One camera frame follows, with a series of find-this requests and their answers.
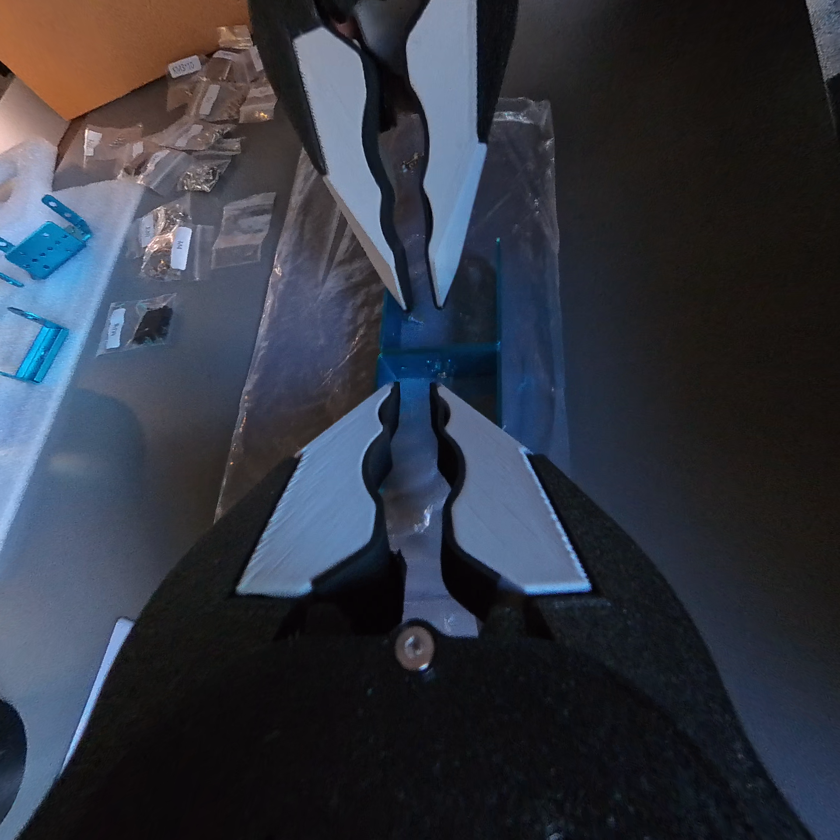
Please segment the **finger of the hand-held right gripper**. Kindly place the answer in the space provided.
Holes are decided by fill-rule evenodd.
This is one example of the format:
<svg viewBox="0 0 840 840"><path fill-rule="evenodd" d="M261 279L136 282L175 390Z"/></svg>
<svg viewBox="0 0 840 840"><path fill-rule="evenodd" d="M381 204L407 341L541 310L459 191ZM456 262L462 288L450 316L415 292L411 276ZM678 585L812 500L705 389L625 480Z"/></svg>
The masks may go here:
<svg viewBox="0 0 840 840"><path fill-rule="evenodd" d="M477 132L477 2L427 2L407 37L406 62L425 120L428 267L435 304L443 308L487 157Z"/></svg>
<svg viewBox="0 0 840 840"><path fill-rule="evenodd" d="M410 273L379 143L382 86L375 61L325 26L295 37L294 51L318 138L322 179L381 282L397 305L409 310Z"/></svg>

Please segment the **open cardboard box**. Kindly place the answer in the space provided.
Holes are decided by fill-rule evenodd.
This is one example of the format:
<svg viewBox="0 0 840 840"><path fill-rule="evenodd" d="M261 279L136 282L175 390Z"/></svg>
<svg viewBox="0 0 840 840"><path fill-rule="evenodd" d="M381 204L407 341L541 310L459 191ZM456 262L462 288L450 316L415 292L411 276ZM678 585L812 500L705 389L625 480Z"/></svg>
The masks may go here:
<svg viewBox="0 0 840 840"><path fill-rule="evenodd" d="M217 29L247 25L246 1L2 1L1 60L73 119L217 46Z"/></svg>

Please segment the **small blue U bracket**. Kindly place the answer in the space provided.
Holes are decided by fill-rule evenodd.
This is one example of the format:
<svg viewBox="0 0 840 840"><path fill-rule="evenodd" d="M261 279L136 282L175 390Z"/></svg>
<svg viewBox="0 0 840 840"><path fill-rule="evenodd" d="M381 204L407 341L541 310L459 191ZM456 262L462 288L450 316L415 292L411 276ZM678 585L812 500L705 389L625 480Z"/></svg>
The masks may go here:
<svg viewBox="0 0 840 840"><path fill-rule="evenodd" d="M58 323L42 318L31 311L8 307L14 315L39 326L38 334L26 355L18 365L16 372L1 371L1 376L17 382L40 384L55 361L61 347L67 339L68 329Z"/></svg>

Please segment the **blue L bracket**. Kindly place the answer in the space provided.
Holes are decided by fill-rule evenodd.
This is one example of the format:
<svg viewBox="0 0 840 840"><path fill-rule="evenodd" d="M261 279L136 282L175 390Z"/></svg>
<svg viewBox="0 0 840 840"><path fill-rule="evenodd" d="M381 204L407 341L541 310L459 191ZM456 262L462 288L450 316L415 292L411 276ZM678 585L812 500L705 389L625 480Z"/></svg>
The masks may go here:
<svg viewBox="0 0 840 840"><path fill-rule="evenodd" d="M63 204L56 196L46 194L41 198L42 204L62 219L62 229L68 235L82 243L87 243L92 231L84 218Z"/></svg>

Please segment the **blue perforated bracket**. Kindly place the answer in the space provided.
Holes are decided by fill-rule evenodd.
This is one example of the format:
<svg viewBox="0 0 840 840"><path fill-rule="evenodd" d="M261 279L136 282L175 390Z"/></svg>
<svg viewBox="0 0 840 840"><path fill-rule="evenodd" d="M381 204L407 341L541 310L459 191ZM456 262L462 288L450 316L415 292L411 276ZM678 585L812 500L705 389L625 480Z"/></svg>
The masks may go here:
<svg viewBox="0 0 840 840"><path fill-rule="evenodd" d="M18 245L1 238L1 251L9 263L30 277L45 280L77 256L91 236L86 227L44 222Z"/></svg>

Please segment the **black perforated cylinder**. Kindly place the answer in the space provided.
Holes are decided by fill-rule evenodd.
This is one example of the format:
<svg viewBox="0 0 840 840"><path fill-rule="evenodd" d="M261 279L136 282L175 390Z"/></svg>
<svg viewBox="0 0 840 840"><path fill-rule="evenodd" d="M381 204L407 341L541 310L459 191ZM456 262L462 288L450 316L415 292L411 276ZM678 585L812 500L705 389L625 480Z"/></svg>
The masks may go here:
<svg viewBox="0 0 840 840"><path fill-rule="evenodd" d="M27 754L25 725L17 710L1 699L1 822L17 797Z"/></svg>

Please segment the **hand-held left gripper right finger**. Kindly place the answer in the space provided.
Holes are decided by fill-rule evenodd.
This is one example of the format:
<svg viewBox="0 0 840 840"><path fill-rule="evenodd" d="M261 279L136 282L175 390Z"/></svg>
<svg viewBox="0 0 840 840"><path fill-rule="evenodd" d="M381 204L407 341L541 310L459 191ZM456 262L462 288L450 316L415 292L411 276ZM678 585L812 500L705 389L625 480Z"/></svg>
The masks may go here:
<svg viewBox="0 0 840 840"><path fill-rule="evenodd" d="M447 387L429 387L448 484L441 571L453 597L582 595L592 583L531 451Z"/></svg>

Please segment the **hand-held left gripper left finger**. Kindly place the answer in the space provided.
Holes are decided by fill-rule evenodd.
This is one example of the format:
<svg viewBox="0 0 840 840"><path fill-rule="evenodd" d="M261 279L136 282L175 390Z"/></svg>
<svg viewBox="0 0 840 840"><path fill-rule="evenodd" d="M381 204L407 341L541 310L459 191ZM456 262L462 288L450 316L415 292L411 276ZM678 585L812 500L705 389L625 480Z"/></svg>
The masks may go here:
<svg viewBox="0 0 840 840"><path fill-rule="evenodd" d="M238 595L339 593L390 573L381 486L400 407L401 386L385 385L298 452Z"/></svg>

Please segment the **white foam sheet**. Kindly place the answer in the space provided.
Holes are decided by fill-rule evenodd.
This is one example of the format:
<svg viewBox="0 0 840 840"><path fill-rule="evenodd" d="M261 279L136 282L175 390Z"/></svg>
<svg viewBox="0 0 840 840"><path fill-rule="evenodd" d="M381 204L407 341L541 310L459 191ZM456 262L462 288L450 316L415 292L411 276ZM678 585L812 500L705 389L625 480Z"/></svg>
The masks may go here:
<svg viewBox="0 0 840 840"><path fill-rule="evenodd" d="M57 148L42 139L2 153L2 238L11 245L22 243L56 218L43 204L44 195L51 192L56 156ZM40 329L39 323L10 308L53 322L68 334L42 383L2 376L1 543L6 542L56 419L142 192L137 185L119 181L54 192L57 201L87 223L92 237L46 279L30 276L2 256L2 273L24 284L15 288L2 282L2 371L16 372Z"/></svg>

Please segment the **clear plastic bag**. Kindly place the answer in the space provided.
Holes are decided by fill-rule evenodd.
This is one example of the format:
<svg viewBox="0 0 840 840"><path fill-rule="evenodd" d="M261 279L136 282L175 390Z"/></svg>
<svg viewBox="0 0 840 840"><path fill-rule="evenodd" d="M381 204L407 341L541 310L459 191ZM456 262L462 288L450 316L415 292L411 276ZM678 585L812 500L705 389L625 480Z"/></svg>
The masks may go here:
<svg viewBox="0 0 840 840"><path fill-rule="evenodd" d="M424 152L416 115L401 117L385 134L384 151L396 165L397 227L412 272L413 309L428 306L418 186ZM502 238L501 426L569 470L556 207L550 102L499 100L460 262L468 255L491 259L495 238ZM378 388L386 293L301 153L215 518Z"/></svg>

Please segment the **white instruction booklet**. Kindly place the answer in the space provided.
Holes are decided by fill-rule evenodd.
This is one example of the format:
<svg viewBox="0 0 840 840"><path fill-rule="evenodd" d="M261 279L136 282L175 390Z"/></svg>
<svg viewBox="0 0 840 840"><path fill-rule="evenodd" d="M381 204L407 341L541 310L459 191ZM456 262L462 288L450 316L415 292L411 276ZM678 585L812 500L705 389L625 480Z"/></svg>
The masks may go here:
<svg viewBox="0 0 840 840"><path fill-rule="evenodd" d="M74 752L77 750L78 744L88 727L88 723L91 719L92 712L98 703L98 699L102 692L103 685L107 677L109 676L111 668L113 667L117 657L119 656L119 652L122 646L124 645L126 638L130 635L133 625L134 621L126 617L119 618L114 624L108 644L105 648L103 657L101 659L98 672L93 680L87 700L80 714L80 719L73 733L64 761L62 763L62 771L67 767Z"/></svg>

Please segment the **pile of small hardware packets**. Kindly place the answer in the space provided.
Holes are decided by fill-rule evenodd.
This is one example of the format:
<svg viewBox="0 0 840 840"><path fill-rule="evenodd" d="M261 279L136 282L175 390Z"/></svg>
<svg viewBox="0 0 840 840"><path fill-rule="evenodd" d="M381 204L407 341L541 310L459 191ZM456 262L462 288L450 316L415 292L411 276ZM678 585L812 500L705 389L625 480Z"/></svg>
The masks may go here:
<svg viewBox="0 0 840 840"><path fill-rule="evenodd" d="M263 192L224 205L218 224L198 200L218 187L245 151L245 124L274 116L277 97L246 25L217 28L217 49L172 63L168 112L182 113L159 131L87 123L80 132L82 169L141 186L163 203L132 221L125 255L159 282L199 281L213 270L256 264L276 195Z"/></svg>

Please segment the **grey desk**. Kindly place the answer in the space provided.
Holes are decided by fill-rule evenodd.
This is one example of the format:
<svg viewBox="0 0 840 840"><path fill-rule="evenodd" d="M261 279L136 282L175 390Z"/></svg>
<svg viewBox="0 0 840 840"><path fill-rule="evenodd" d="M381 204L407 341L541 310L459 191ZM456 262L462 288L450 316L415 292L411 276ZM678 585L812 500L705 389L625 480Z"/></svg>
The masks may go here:
<svg viewBox="0 0 840 840"><path fill-rule="evenodd" d="M678 592L749 737L838 838L838 144L804 2L521 2L505 96L549 100L570 477ZM2 553L2 697L60 770L112 628L212 525L300 144L259 266L175 283L171 341L97 357L120 262Z"/></svg>

